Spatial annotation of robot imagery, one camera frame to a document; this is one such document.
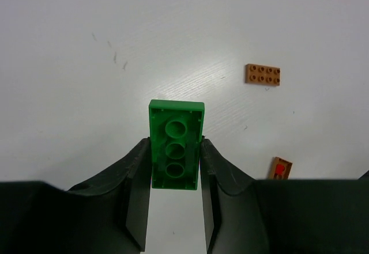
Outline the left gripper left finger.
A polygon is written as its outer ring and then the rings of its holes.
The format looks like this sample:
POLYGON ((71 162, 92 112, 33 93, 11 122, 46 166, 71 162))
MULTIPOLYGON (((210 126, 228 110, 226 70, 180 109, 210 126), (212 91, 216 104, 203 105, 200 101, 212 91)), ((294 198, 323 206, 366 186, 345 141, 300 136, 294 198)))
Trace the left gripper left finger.
POLYGON ((78 197, 72 251, 144 251, 151 170, 150 140, 68 192, 78 197))

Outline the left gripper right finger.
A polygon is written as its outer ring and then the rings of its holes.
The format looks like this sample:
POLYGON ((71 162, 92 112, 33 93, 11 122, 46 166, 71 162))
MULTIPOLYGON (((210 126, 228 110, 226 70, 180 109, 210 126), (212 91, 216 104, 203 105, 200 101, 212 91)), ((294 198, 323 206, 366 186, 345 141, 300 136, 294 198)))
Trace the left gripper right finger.
POLYGON ((206 138, 201 142, 200 173, 207 253, 256 253, 253 178, 206 138))

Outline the tan lego plate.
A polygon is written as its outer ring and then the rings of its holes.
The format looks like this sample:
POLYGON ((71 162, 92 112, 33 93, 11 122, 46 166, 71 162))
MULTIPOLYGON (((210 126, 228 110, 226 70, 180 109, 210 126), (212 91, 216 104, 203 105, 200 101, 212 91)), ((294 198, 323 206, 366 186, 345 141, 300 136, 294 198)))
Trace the tan lego plate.
POLYGON ((289 178, 292 163, 280 157, 275 157, 269 171, 268 179, 286 180, 289 178))
POLYGON ((246 64, 245 83, 265 86, 279 86, 281 82, 279 67, 246 64))

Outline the tiny red lego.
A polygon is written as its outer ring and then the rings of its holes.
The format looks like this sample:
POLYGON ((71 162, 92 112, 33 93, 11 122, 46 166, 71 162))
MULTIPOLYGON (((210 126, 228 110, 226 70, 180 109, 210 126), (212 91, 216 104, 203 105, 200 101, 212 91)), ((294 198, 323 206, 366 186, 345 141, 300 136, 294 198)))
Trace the tiny red lego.
POLYGON ((276 170, 275 170, 275 174, 276 175, 283 175, 284 174, 284 171, 285 171, 285 166, 282 165, 282 164, 277 164, 276 165, 276 170))

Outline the long green lego brick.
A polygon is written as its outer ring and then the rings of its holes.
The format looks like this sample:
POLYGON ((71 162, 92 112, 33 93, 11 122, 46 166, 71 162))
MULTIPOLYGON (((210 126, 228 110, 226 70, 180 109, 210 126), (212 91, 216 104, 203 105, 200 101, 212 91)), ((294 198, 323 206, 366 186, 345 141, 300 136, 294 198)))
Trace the long green lego brick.
POLYGON ((203 102, 150 101, 152 188, 197 189, 204 116, 203 102))

